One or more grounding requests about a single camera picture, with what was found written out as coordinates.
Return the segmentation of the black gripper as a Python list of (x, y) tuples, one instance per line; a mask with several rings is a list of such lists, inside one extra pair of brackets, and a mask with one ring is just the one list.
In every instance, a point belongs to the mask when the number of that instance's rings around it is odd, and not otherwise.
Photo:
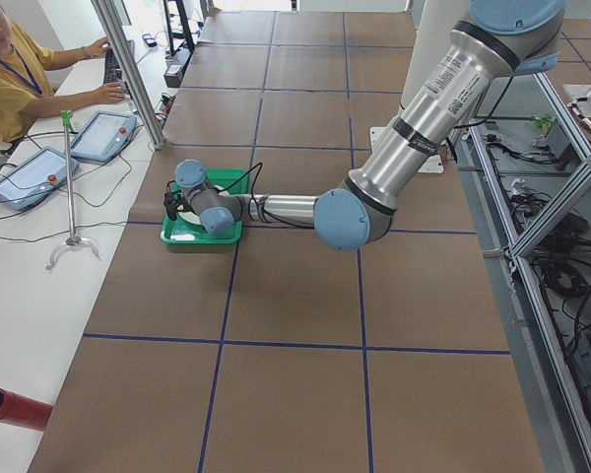
[(179, 213), (190, 211), (188, 200), (181, 192), (170, 192), (168, 194), (168, 217), (176, 220)]

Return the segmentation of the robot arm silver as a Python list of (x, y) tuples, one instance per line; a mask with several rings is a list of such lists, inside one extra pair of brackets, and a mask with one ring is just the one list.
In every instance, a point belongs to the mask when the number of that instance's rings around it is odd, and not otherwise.
[(168, 217), (190, 212), (210, 235), (238, 221), (313, 228), (329, 246), (355, 250), (390, 230), (398, 196), (496, 78), (544, 72), (558, 61), (562, 1), (470, 1), (450, 44), (412, 100), (385, 126), (372, 153), (318, 196), (231, 195), (196, 160), (176, 166), (164, 196)]

